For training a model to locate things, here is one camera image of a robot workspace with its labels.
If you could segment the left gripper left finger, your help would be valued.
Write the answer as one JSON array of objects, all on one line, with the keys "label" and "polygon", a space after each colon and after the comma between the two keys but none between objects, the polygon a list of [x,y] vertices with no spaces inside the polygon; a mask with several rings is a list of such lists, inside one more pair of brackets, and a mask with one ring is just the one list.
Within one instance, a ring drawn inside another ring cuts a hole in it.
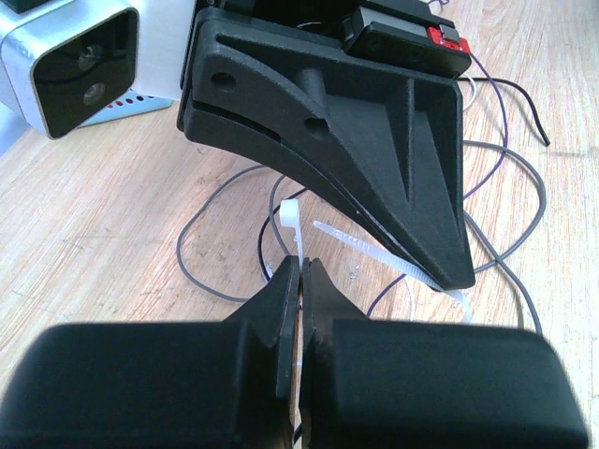
[{"label": "left gripper left finger", "polygon": [[1,402],[5,448],[289,448],[300,264],[216,322],[54,326]]}]

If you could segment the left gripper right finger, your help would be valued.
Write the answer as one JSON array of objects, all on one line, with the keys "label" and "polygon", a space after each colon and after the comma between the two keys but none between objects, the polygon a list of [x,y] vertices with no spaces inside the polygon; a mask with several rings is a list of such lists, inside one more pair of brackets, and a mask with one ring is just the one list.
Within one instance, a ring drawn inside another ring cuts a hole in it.
[{"label": "left gripper right finger", "polygon": [[510,327],[368,318],[302,270],[306,448],[585,448],[560,358]]}]

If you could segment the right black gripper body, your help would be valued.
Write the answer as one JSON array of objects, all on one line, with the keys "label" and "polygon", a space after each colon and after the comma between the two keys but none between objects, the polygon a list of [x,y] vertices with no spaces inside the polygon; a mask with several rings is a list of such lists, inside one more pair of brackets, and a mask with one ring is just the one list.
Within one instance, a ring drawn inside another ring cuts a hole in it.
[{"label": "right black gripper body", "polygon": [[471,62],[421,1],[200,2],[178,127],[303,185],[437,287],[467,288],[457,80]]}]

